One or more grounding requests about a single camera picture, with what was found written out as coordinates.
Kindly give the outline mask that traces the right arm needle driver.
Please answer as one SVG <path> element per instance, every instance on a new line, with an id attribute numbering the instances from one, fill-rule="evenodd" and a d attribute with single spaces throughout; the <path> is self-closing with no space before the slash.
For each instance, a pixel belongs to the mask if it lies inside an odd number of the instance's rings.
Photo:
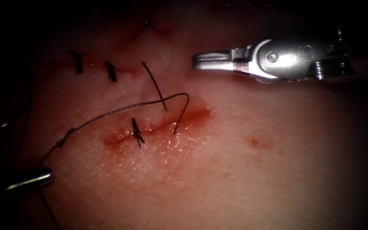
<path id="1" fill-rule="evenodd" d="M 262 83 L 329 80 L 354 73 L 342 31 L 263 39 L 233 62 L 232 70 Z"/>

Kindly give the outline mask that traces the right arm needle driver jaw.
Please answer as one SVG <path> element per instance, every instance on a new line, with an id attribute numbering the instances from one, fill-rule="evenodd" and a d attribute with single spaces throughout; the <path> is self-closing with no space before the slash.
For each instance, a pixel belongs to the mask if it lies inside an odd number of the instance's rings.
<path id="1" fill-rule="evenodd" d="M 231 50 L 217 50 L 203 52 L 193 55 L 193 61 L 221 61 L 221 60 L 234 60 Z"/>
<path id="2" fill-rule="evenodd" d="M 231 61 L 194 61 L 192 62 L 192 69 L 200 71 L 215 71 L 215 72 L 232 72 L 236 70 L 234 63 Z"/>

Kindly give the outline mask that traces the left arm needle driver jaw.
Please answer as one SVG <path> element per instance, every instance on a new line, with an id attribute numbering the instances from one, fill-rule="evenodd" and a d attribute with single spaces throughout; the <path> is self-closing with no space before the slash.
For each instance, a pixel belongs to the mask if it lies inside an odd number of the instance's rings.
<path id="1" fill-rule="evenodd" d="M 10 182 L 3 190 L 3 196 L 14 196 L 52 184 L 54 175 L 50 168 L 41 168 Z"/>

